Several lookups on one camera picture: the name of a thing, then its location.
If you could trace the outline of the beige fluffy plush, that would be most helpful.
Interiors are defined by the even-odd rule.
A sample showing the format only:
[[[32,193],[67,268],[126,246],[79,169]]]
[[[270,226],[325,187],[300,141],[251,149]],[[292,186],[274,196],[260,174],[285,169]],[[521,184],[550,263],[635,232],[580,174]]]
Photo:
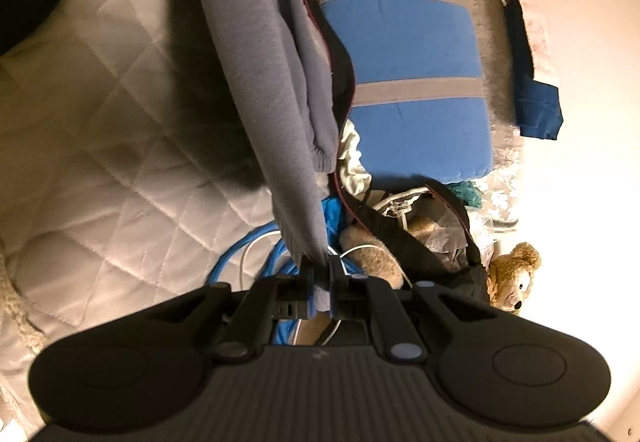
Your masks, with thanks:
[[[350,225],[340,235],[344,261],[349,261],[363,274],[386,280],[393,289],[404,284],[404,273],[396,258],[382,241],[359,225]]]

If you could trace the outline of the grey quilted bedspread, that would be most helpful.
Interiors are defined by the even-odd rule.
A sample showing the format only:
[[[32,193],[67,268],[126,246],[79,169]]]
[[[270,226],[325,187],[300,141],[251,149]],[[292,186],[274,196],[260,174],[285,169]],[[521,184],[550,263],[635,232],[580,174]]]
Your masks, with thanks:
[[[1,413],[49,342],[203,284],[272,217],[200,0],[62,0],[1,60]]]

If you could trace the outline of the white cloth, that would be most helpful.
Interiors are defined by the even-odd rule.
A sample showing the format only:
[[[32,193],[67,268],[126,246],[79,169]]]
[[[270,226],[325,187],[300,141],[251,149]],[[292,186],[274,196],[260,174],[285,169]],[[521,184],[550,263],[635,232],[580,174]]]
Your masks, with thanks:
[[[337,171],[344,189],[356,199],[363,199],[372,183],[371,174],[361,162],[360,141],[355,124],[348,119],[338,146]]]

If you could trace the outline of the blue striped cushion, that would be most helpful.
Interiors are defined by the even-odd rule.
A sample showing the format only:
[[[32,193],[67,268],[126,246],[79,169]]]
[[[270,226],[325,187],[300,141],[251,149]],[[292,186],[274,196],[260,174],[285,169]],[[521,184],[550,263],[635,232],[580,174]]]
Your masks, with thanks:
[[[355,71],[349,119],[377,189],[492,168],[484,76],[468,0],[319,0]]]

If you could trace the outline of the bright blue cloth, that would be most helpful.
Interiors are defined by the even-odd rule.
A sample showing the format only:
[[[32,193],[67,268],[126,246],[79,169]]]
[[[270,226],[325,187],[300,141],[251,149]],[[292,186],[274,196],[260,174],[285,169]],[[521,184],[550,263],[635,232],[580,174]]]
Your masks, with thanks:
[[[340,249],[340,236],[344,228],[346,228],[344,206],[336,196],[328,196],[322,199],[321,205],[329,246],[334,251],[338,251]]]

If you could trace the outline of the grey-blue sweatshirt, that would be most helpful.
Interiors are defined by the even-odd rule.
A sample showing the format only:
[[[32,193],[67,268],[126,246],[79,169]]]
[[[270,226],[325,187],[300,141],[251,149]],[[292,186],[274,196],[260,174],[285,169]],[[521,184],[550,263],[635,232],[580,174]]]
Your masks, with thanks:
[[[340,132],[326,39],[314,0],[201,0],[236,110],[297,266],[326,267],[318,177],[333,170]]]

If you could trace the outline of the dark blue folded cloth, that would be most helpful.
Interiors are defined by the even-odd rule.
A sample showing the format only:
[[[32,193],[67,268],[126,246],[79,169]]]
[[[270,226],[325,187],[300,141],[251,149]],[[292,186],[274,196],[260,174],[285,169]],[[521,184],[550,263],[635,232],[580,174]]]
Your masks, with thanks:
[[[512,51],[515,124],[524,137],[556,140],[563,125],[559,89],[534,78],[534,57],[521,3],[508,0],[503,13]]]

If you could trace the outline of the teal fluffy cloth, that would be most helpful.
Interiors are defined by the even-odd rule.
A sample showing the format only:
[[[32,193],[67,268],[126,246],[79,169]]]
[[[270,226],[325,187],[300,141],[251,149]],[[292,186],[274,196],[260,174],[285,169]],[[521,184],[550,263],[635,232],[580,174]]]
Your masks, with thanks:
[[[458,199],[466,206],[474,209],[483,207],[484,194],[477,188],[473,181],[461,181],[447,184],[449,191],[456,195]]]

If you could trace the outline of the brown teddy bear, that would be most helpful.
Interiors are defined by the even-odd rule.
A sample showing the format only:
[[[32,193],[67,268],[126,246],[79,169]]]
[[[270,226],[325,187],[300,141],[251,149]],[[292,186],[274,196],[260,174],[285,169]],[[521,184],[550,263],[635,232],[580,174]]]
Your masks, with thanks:
[[[503,312],[520,314],[540,266],[540,254],[526,242],[515,245],[510,253],[492,258],[487,277],[491,306]]]

